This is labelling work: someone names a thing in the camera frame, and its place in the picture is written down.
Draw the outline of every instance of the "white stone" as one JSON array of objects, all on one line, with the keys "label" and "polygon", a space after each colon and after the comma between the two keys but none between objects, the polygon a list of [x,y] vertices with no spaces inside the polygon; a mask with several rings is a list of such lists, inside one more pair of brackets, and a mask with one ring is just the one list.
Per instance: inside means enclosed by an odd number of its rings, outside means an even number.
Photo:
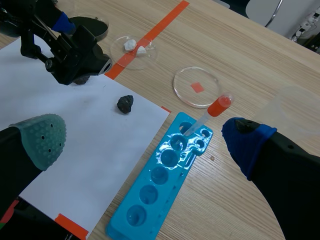
[{"label": "white stone", "polygon": [[136,48],[137,42],[134,39],[130,39],[124,43],[124,50],[133,51]]},{"label": "white stone", "polygon": [[136,51],[137,57],[143,57],[147,53],[146,49],[143,46],[140,46]]}]

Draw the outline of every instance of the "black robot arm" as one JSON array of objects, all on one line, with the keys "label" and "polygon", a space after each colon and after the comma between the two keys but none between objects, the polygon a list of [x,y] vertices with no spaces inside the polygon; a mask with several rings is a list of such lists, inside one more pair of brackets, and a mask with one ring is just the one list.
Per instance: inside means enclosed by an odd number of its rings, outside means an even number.
[{"label": "black robot arm", "polygon": [[[0,0],[0,7],[0,33],[21,36],[21,54],[41,60],[60,84],[69,85],[111,68],[112,61],[95,36],[83,25],[76,28],[52,0]],[[56,37],[50,29],[61,34]],[[42,54],[34,35],[48,44],[54,57]]]}]

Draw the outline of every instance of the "orange square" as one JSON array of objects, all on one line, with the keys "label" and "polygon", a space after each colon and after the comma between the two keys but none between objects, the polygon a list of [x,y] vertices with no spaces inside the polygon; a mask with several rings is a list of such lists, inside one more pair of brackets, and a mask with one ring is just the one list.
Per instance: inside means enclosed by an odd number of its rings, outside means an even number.
[{"label": "orange square", "polygon": [[201,86],[200,82],[195,82],[191,84],[193,90],[198,94],[203,92],[205,89]]}]

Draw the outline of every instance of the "pipette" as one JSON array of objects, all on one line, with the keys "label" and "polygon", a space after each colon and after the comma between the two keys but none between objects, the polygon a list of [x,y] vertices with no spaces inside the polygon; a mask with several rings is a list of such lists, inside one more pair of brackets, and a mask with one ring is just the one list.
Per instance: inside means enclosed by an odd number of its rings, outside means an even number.
[{"label": "pipette", "polygon": [[223,93],[217,100],[212,103],[207,111],[203,114],[202,117],[195,124],[193,124],[185,133],[184,136],[190,136],[195,133],[202,125],[204,125],[211,118],[215,118],[222,114],[227,108],[231,106],[234,102],[234,97],[230,92]]}]

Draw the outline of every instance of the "white paper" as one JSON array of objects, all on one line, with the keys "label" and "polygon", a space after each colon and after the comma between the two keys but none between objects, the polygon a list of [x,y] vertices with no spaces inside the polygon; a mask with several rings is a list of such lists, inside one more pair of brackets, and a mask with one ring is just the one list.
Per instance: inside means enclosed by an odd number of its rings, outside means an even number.
[{"label": "white paper", "polygon": [[[35,43],[50,55],[41,39]],[[20,46],[18,39],[0,50],[0,130],[48,113],[60,115],[67,129],[58,160],[20,196],[90,233],[169,113],[104,75],[61,85],[40,60],[21,56]],[[117,109],[125,95],[134,97],[128,115]]]}]

